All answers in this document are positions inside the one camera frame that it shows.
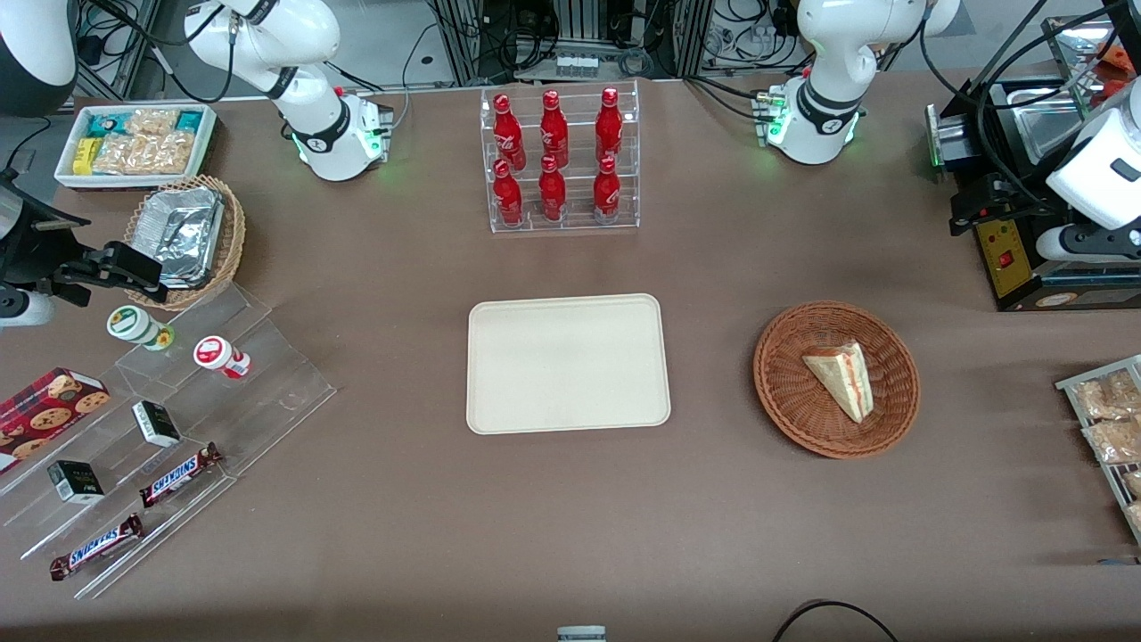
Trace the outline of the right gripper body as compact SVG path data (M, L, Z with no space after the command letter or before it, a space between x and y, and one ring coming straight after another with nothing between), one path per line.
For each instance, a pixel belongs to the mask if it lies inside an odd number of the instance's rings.
M17 290L52 290L54 270L68 260L82 260L86 247L74 228L90 225L33 198L15 184L15 174L1 177L3 190L3 285Z

